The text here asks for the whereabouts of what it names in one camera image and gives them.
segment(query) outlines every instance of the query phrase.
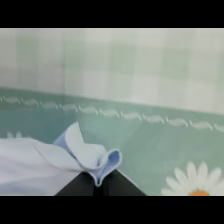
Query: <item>green and white checkered fabric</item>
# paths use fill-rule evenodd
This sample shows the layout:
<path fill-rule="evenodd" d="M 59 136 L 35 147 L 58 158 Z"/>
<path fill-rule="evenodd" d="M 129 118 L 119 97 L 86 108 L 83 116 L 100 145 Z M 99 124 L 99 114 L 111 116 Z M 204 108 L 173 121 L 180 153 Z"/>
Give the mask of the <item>green and white checkered fabric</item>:
<path fill-rule="evenodd" d="M 224 113 L 224 29 L 0 29 L 0 86 Z"/>

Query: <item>black object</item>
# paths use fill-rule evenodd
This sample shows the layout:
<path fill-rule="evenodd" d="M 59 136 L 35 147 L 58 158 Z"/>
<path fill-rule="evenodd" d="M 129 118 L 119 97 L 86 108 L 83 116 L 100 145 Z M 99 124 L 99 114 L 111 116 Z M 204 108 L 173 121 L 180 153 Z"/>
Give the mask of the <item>black object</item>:
<path fill-rule="evenodd" d="M 92 177 L 81 173 L 56 196 L 145 196 L 117 170 L 108 175 L 101 187 L 95 187 Z"/>

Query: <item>checkered pattern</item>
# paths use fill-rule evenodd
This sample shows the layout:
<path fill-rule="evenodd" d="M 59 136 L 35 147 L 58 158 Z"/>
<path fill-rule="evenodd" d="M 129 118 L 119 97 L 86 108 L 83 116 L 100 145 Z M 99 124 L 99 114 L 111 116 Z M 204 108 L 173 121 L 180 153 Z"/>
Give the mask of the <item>checkered pattern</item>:
<path fill-rule="evenodd" d="M 0 29 L 0 86 L 224 113 L 224 29 Z"/>

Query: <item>decorative border line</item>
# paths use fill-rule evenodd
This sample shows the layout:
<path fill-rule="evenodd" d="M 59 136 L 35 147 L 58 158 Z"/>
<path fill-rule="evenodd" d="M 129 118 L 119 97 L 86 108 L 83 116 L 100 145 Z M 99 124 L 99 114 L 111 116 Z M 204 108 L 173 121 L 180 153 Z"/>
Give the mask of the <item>decorative border line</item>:
<path fill-rule="evenodd" d="M 173 127 L 185 126 L 186 128 L 193 127 L 194 129 L 197 130 L 209 129 L 210 131 L 216 130 L 218 132 L 224 132 L 224 126 L 218 124 L 210 124 L 208 121 L 192 122 L 191 120 L 186 121 L 183 118 L 169 119 L 168 117 L 163 118 L 160 115 L 147 116 L 145 114 L 139 114 L 137 112 L 124 113 L 123 111 L 117 111 L 115 109 L 109 109 L 109 110 L 102 110 L 101 108 L 97 109 L 93 106 L 82 107 L 76 104 L 62 105 L 57 104 L 53 101 L 43 103 L 42 101 L 40 100 L 38 101 L 36 99 L 24 100 L 23 98 L 18 97 L 0 96 L 0 102 L 6 102 L 9 104 L 23 104 L 28 107 L 37 106 L 42 107 L 44 109 L 61 109 L 63 111 L 75 111 L 84 114 L 103 115 L 107 118 L 117 117 L 117 118 L 124 118 L 126 120 L 139 120 L 140 122 L 146 121 L 149 123 L 161 123 L 163 125 L 169 124 Z"/>

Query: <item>yellow flower center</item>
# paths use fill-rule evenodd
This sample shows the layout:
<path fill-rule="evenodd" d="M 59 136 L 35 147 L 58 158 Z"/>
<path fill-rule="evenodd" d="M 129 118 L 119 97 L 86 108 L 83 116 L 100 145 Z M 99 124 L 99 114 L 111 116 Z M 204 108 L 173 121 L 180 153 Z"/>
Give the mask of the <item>yellow flower center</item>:
<path fill-rule="evenodd" d="M 189 196 L 209 196 L 209 193 L 203 190 L 196 190 L 191 192 Z"/>

